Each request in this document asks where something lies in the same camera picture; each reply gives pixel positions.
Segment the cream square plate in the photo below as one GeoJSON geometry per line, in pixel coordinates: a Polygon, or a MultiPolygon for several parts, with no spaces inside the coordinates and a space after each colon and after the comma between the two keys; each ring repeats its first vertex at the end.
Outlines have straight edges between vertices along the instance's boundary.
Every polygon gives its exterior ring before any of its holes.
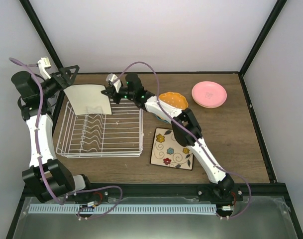
{"type": "Polygon", "coordinates": [[[104,85],[78,84],[64,90],[76,116],[90,114],[112,115],[109,97],[102,94],[104,85]]]}

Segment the teal dotted plate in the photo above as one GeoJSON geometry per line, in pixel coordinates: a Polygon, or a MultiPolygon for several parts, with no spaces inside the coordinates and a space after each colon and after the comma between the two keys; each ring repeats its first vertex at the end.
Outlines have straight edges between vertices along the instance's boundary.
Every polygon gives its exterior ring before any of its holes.
{"type": "Polygon", "coordinates": [[[157,114],[154,114],[155,115],[155,117],[158,119],[158,120],[160,120],[160,121],[162,121],[162,122],[165,122],[165,123],[170,123],[171,122],[171,120],[167,117],[167,116],[159,116],[159,115],[157,115],[157,114]]]}

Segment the orange dotted scalloped plate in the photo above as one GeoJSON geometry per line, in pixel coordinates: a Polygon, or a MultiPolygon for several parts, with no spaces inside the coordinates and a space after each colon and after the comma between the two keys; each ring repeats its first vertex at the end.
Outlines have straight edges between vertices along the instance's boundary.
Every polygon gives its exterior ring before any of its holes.
{"type": "Polygon", "coordinates": [[[159,95],[159,99],[173,107],[185,110],[189,103],[187,99],[177,92],[166,92],[159,95]]]}

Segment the square floral plate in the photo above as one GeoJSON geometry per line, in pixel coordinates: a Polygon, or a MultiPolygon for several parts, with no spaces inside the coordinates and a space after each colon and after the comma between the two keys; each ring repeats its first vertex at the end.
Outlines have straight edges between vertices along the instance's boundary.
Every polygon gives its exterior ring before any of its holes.
{"type": "Polygon", "coordinates": [[[172,129],[156,128],[150,164],[192,170],[194,156],[186,146],[181,146],[177,143],[172,129]]]}

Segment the pink round plate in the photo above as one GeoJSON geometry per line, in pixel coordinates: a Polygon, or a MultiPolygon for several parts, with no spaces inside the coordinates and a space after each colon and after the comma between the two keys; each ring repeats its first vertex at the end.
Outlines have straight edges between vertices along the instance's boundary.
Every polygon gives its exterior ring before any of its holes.
{"type": "Polygon", "coordinates": [[[227,92],[225,88],[212,81],[202,81],[195,84],[192,88],[192,98],[217,98],[217,97],[226,97],[227,92]]]}

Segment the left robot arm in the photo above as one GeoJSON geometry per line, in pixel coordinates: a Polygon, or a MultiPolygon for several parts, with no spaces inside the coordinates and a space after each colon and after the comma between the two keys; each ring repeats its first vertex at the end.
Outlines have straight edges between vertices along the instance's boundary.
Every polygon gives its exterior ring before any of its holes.
{"type": "Polygon", "coordinates": [[[60,68],[50,75],[41,69],[44,78],[41,83],[28,71],[17,72],[11,78],[20,93],[17,104],[31,141],[30,164],[22,172],[22,179],[41,203],[68,193],[76,193],[82,201],[88,201],[94,195],[87,176],[72,175],[57,159],[52,138],[52,110],[48,99],[71,86],[78,71],[77,65],[60,68]]]}

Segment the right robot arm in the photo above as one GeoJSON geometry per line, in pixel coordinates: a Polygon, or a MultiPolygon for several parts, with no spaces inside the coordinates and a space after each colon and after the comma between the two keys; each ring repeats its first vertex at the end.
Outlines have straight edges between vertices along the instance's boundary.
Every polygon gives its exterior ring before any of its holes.
{"type": "Polygon", "coordinates": [[[202,135],[202,129],[191,109],[184,110],[163,102],[152,92],[144,89],[141,80],[135,73],[125,76],[126,86],[119,77],[109,74],[106,78],[108,86],[101,93],[114,103],[122,99],[133,102],[139,109],[152,113],[172,126],[176,142],[190,150],[205,170],[210,183],[213,184],[214,197],[220,201],[230,196],[234,180],[217,162],[208,149],[202,135]]]}

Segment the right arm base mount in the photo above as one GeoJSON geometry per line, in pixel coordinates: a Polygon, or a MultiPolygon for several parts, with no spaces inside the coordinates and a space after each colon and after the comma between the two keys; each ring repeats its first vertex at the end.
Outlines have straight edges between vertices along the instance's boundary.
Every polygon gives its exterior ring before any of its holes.
{"type": "Polygon", "coordinates": [[[209,201],[211,203],[231,203],[234,199],[236,202],[242,202],[243,196],[238,194],[240,188],[235,185],[229,192],[218,192],[213,184],[200,184],[196,187],[200,201],[209,201]]]}

